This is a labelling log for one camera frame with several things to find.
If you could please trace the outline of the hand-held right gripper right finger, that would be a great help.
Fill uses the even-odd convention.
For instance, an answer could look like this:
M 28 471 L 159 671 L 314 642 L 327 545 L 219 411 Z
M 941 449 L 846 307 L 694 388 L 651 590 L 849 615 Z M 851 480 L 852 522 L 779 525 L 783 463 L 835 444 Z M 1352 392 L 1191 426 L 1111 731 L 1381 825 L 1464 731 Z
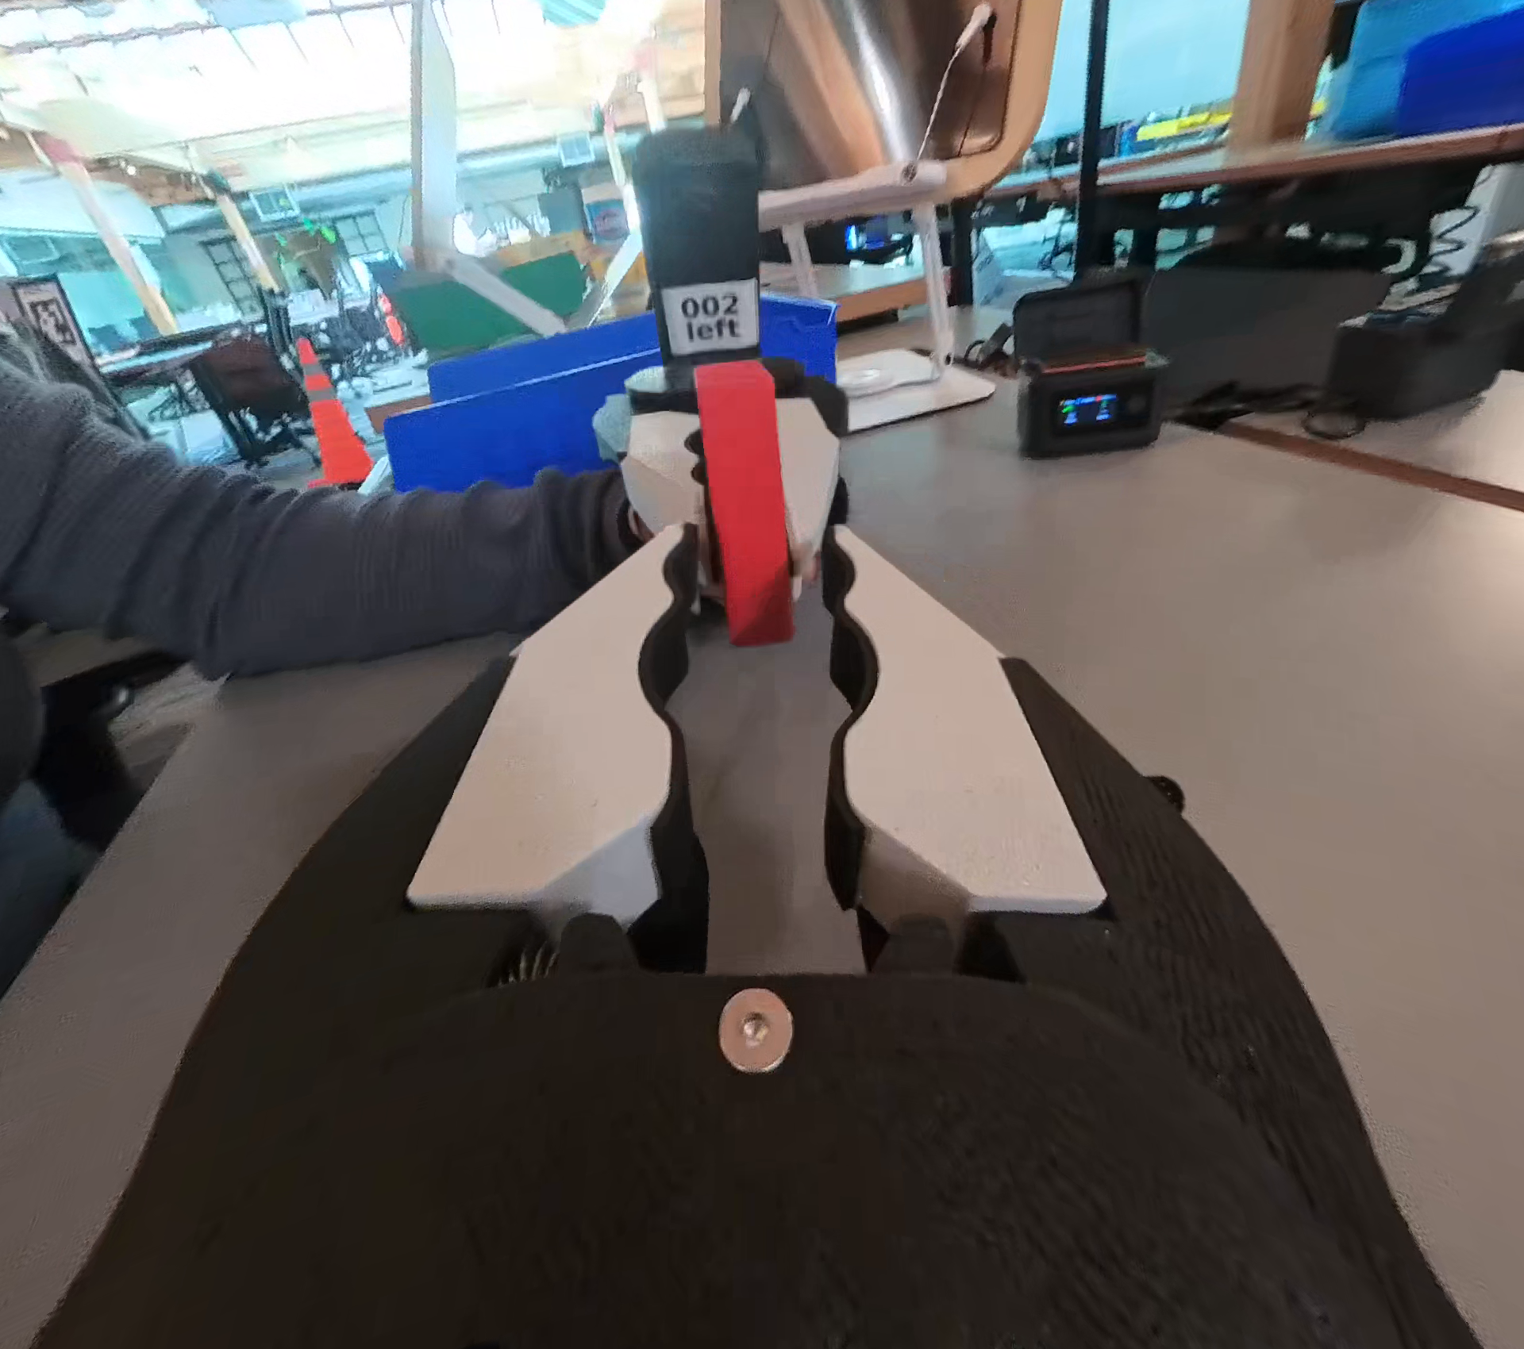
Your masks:
M 846 525 L 822 544 L 830 741 L 825 874 L 867 934 L 933 920 L 1086 917 L 1108 893 L 1006 658 Z

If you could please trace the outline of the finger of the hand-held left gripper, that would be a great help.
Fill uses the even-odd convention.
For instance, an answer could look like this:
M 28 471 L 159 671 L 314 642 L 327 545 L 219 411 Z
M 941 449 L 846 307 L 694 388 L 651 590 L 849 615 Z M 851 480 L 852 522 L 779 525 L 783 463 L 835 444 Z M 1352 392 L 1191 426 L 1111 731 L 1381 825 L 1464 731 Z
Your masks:
M 802 588 L 817 572 L 830 528 L 841 444 L 811 399 L 778 399 L 775 422 L 789 577 Z
M 695 411 L 652 409 L 632 414 L 621 482 L 640 539 L 670 526 L 692 526 L 697 539 L 697 590 L 725 603 L 714 511 L 703 461 L 702 420 Z

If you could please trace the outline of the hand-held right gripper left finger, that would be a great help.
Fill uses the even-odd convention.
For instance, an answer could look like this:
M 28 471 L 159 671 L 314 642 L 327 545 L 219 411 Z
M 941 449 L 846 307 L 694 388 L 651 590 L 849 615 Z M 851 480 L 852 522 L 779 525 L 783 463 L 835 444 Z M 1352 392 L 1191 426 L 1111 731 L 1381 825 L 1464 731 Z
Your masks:
M 602 915 L 644 966 L 706 969 L 709 866 L 670 714 L 697 596 L 698 531 L 675 523 L 524 638 L 411 907 L 517 910 L 551 937 Z

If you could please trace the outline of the red block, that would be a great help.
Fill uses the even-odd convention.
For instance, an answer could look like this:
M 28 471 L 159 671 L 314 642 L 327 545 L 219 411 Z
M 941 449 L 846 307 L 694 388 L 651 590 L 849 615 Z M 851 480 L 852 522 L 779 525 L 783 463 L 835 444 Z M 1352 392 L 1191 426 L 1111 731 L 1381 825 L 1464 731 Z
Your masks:
M 695 369 L 703 487 L 730 642 L 794 633 L 790 533 L 771 372 L 757 361 Z

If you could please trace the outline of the person's left forearm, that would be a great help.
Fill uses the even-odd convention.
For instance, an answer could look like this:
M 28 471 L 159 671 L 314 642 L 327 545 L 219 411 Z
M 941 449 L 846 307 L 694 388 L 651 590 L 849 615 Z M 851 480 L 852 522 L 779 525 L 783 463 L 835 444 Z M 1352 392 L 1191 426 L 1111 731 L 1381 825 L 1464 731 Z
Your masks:
M 1 601 L 208 677 L 527 634 L 648 539 L 616 471 L 365 496 L 194 465 L 3 361 Z

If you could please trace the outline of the large blue plastic bin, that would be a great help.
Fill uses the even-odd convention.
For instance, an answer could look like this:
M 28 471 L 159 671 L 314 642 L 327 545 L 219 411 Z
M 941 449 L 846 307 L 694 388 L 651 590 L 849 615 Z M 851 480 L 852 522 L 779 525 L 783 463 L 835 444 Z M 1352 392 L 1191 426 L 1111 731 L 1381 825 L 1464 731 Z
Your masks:
M 394 488 L 519 488 L 549 468 L 608 469 L 624 441 L 602 439 L 597 415 L 659 361 L 652 311 L 443 361 L 429 371 L 429 406 L 384 425 Z

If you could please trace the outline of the green panel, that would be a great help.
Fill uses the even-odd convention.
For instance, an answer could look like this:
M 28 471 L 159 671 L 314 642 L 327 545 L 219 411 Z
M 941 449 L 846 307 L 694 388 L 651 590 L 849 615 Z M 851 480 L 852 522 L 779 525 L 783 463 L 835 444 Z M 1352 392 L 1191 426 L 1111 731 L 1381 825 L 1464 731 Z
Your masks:
M 573 252 L 514 263 L 487 260 L 486 268 L 509 292 L 552 317 L 548 334 L 565 330 L 589 290 L 587 271 Z M 405 271 L 394 279 L 386 296 L 414 349 L 427 352 L 430 358 L 495 349 L 546 334 L 448 274 Z

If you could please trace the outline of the black power station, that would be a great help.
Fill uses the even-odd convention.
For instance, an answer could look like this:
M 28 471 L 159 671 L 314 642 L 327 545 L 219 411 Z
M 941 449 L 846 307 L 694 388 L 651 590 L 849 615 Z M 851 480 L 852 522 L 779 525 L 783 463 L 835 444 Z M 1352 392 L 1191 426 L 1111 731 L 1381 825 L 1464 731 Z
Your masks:
M 1154 444 L 1170 358 L 1143 336 L 1149 277 L 1113 269 L 1030 292 L 1013 312 L 1017 450 L 1029 460 Z

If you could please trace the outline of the orange traffic cone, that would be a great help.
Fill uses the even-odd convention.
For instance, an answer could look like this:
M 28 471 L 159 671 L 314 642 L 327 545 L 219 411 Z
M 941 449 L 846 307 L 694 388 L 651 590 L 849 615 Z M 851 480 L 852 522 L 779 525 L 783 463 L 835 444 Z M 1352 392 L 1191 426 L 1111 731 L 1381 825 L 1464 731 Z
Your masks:
M 314 426 L 321 482 L 357 490 L 371 474 L 371 453 L 340 401 L 311 339 L 300 334 L 295 339 L 295 350 Z

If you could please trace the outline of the wood-framed panel on stand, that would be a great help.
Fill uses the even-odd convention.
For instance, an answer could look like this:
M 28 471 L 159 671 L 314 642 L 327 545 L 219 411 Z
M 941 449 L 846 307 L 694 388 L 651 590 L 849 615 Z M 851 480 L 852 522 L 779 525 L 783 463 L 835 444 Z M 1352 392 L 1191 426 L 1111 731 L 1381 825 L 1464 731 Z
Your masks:
M 1062 0 L 709 0 L 706 109 L 759 147 L 760 226 L 797 288 L 822 296 L 810 228 L 905 217 L 927 331 L 836 357 L 851 431 L 979 403 L 960 366 L 940 214 L 962 265 L 975 204 L 1010 174 L 1043 117 Z

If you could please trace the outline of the light on black tripod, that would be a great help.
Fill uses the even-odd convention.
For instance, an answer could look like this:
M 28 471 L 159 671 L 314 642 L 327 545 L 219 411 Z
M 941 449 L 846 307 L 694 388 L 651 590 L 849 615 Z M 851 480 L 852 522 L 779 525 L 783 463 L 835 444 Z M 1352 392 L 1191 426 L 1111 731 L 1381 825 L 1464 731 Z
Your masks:
M 1086 279 L 1098 265 L 1098 169 L 1111 0 L 1090 0 L 1083 117 L 1075 192 L 1073 276 Z

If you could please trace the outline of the brown-topped desk black legs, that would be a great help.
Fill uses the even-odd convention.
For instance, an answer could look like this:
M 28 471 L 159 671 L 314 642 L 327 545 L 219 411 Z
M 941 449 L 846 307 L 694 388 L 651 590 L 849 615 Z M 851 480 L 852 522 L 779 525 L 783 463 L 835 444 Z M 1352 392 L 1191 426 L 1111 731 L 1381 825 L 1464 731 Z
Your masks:
M 1521 122 L 1397 139 L 1222 141 L 1110 158 L 1092 188 L 1078 166 L 1019 174 L 978 199 L 975 220 L 1016 226 L 1065 211 L 1094 234 L 1089 249 L 1075 249 L 1076 271 L 1116 260 L 1152 271 L 1165 234 L 1294 236 L 1381 253 L 1397 246 L 1384 271 L 1400 280 L 1424 274 L 1435 247 L 1452 249 L 1437 220 L 1460 214 L 1486 171 L 1521 158 Z

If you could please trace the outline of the black battery charger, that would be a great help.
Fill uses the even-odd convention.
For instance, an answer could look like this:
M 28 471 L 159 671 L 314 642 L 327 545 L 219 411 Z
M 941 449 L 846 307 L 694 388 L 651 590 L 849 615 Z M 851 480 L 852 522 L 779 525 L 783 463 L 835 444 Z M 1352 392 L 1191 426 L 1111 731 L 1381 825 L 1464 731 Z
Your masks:
M 1329 406 L 1395 422 L 1486 393 L 1521 372 L 1522 231 L 1495 236 L 1441 295 L 1343 326 L 1324 384 Z

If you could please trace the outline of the light blue tool caddy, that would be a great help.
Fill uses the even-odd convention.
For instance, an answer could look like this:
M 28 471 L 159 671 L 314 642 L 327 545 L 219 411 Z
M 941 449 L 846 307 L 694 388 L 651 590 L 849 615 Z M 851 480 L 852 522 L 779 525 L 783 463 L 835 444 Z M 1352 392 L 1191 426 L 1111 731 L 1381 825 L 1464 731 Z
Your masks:
M 1341 142 L 1398 138 L 1394 125 L 1408 50 L 1440 31 L 1514 6 L 1522 0 L 1365 0 L 1346 61 L 1330 80 L 1322 131 Z

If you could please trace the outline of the dark blue plastic bin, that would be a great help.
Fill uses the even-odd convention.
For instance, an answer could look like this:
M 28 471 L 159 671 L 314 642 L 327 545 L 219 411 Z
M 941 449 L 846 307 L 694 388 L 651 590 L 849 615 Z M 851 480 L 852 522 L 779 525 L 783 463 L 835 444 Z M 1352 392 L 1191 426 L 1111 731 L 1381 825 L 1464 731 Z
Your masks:
M 1408 50 L 1394 112 L 1397 138 L 1521 120 L 1521 6 L 1440 30 Z

